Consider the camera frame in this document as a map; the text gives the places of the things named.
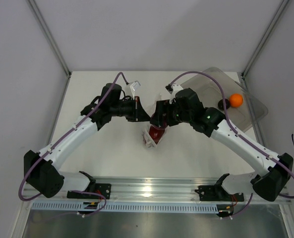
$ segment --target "transparent plastic container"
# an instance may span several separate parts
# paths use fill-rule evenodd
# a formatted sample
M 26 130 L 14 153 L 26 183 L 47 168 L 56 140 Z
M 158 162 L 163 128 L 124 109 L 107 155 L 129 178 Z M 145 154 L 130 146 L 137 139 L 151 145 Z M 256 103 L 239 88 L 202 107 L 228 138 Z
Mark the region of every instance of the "transparent plastic container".
M 238 93 L 243 96 L 243 104 L 238 108 L 230 107 L 227 112 L 231 121 L 242 131 L 247 131 L 257 121 L 267 115 L 268 109 L 258 99 L 243 89 L 237 82 L 228 77 L 224 72 L 216 67 L 211 67 L 204 73 L 215 78 L 221 85 L 225 97 Z M 217 85 L 204 75 L 196 75 L 181 84 L 183 88 L 191 88 L 198 95 L 204 107 L 218 108 L 217 104 L 222 99 L 222 94 Z

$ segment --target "dark round fruit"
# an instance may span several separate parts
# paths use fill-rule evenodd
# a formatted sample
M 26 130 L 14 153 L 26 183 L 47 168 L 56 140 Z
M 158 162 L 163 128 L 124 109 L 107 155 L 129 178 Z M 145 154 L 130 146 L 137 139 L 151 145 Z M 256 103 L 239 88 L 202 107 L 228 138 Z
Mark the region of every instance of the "dark round fruit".
M 231 103 L 230 103 L 230 101 L 228 100 L 228 99 L 225 99 L 225 102 L 226 102 L 226 109 L 228 109 L 228 108 L 230 108 L 231 107 Z M 221 99 L 219 102 L 218 102 L 218 108 L 220 109 L 220 110 L 224 110 L 224 105 L 223 105 L 223 99 Z

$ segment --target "white wall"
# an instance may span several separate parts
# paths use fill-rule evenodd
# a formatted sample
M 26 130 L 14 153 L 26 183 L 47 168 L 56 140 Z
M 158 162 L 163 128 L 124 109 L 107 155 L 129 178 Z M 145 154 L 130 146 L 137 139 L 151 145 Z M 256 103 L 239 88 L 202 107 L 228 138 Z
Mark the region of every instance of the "white wall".
M 0 238 L 21 204 L 23 155 L 46 143 L 65 82 L 25 0 L 0 0 Z
M 294 1 L 248 74 L 248 86 L 269 109 L 261 121 L 267 145 L 294 157 Z M 294 193 L 293 179 L 289 185 Z
M 243 71 L 281 0 L 37 0 L 71 70 Z

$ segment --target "orange fruit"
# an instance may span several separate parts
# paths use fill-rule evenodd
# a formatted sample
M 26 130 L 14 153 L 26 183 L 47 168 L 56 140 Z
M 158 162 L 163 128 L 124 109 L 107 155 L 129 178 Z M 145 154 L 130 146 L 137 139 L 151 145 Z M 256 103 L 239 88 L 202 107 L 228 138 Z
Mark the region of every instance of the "orange fruit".
M 231 107 L 233 108 L 240 107 L 243 103 L 242 95 L 238 93 L 234 93 L 233 95 L 230 96 L 230 103 L 231 103 Z

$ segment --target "gray floor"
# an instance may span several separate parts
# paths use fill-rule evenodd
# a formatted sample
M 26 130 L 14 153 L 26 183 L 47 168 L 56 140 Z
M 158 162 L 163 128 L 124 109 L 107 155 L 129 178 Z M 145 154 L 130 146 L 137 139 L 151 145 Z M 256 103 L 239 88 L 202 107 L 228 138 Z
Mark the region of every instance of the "gray floor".
M 173 213 L 101 212 L 92 217 L 32 211 L 24 238 L 287 238 L 278 205 L 251 205 L 234 218 Z

